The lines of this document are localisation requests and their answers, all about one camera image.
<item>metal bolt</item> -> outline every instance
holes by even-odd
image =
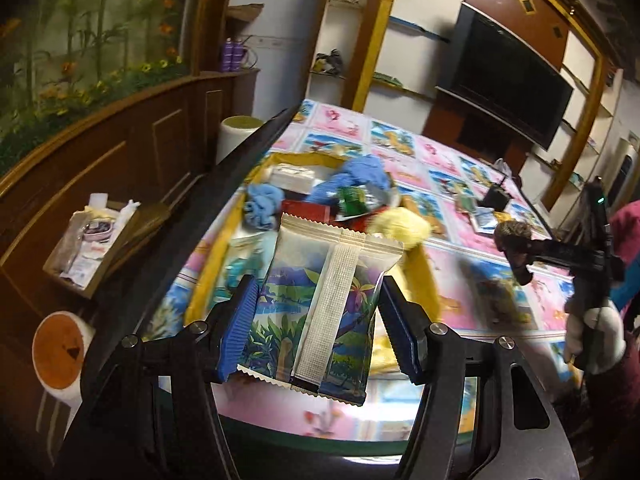
[[[206,322],[194,321],[189,325],[189,332],[191,332],[192,334],[202,334],[207,328],[208,325]]]
[[[438,335],[445,335],[449,331],[449,327],[444,323],[431,323],[429,329]]]
[[[513,348],[516,346],[516,343],[513,341],[513,339],[505,335],[501,335],[498,338],[498,343],[502,348],[506,348],[507,350],[513,350]]]
[[[133,348],[135,345],[138,344],[138,336],[135,336],[133,334],[126,335],[122,338],[122,341],[120,342],[120,344],[122,345],[123,348]]]

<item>patterned tablecloth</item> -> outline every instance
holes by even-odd
[[[551,396],[570,387],[574,374],[562,362],[562,308],[573,293],[567,273],[540,266],[532,283],[520,287],[491,237],[476,234],[468,217],[454,206],[455,193],[481,198],[492,182],[502,180],[502,174],[427,137],[309,100],[270,151],[378,156],[401,192],[440,226],[425,247],[442,300],[443,321],[473,338],[514,335]],[[513,196],[507,212],[527,221],[535,237],[549,238],[513,181],[507,179],[504,187]],[[159,307],[161,315],[154,317],[150,332],[153,337],[173,335],[171,326],[191,297],[204,254],[224,217],[223,211]],[[421,386],[413,386],[401,374],[371,376],[361,407],[285,390],[242,374],[213,389],[219,413],[235,420],[290,434],[369,442],[406,440],[422,393]],[[461,433],[473,428],[475,391],[475,378],[468,379]]]

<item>television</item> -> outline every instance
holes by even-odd
[[[468,4],[460,8],[436,88],[545,150],[573,91],[528,44]]]

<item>purple bottle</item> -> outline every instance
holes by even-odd
[[[220,72],[231,72],[231,65],[234,58],[235,43],[231,38],[227,38],[222,47],[222,62],[220,63]]]
[[[244,57],[244,44],[242,40],[234,41],[234,56],[231,61],[231,72],[238,72],[242,65],[242,58]]]

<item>white glove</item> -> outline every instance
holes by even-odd
[[[572,310],[569,302],[573,298],[569,298],[564,310],[570,312]],[[590,308],[584,313],[584,323],[590,328],[604,334],[603,349],[599,355],[591,357],[591,368],[585,370],[591,374],[601,374],[613,368],[620,362],[625,354],[625,329],[622,318],[618,310],[607,299],[605,306],[601,308]],[[568,363],[572,356],[577,356],[582,352],[582,330],[584,324],[582,320],[574,314],[569,314],[566,320],[566,336],[564,338],[564,362]]]

